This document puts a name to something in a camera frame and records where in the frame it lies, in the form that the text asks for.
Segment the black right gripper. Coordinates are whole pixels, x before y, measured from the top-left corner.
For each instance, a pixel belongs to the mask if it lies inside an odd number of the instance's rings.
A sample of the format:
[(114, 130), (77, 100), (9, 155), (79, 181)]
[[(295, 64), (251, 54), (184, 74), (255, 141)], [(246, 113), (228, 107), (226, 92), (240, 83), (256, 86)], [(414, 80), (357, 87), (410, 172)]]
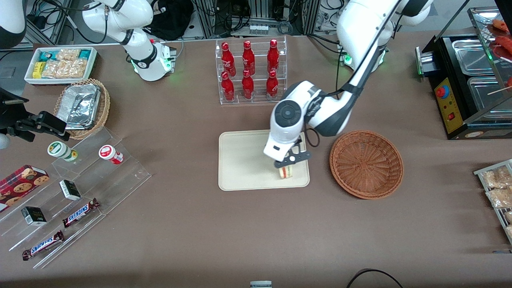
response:
[[(70, 134), (66, 131), (66, 122), (47, 111), (39, 114), (27, 112), (24, 104), (29, 100), (0, 88), (0, 131), (33, 142), (35, 133), (49, 134), (67, 142)], [(18, 122), (18, 130), (10, 127)]]

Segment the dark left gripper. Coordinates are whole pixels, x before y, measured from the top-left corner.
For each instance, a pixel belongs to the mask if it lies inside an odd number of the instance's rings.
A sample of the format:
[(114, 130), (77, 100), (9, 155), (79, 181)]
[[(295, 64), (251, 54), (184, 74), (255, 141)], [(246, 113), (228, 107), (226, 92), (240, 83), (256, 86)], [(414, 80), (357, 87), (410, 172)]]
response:
[(299, 162), (309, 160), (312, 157), (312, 154), (307, 150), (300, 151), (301, 143), (302, 140), (297, 140), (295, 144), (292, 146), (292, 148), (286, 153), (286, 156), (281, 162), (277, 160), (274, 161), (274, 167), (283, 168)]

